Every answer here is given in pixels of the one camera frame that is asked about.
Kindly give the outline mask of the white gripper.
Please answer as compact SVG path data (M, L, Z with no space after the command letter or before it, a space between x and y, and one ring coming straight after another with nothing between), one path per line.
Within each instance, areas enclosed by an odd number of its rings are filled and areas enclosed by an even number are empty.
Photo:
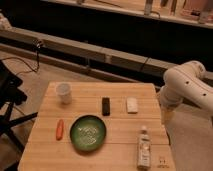
M175 108L177 106L176 94L168 87L162 87L159 92L159 102L162 108ZM167 125L173 118L173 110L164 111L164 124Z

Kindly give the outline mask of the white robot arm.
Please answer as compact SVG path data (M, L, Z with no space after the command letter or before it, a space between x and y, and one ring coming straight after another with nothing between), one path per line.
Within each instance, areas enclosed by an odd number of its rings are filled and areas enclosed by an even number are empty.
M206 69L199 61L189 61L167 69L158 92L161 123L168 123L173 110L186 98L213 116L213 87L202 81Z

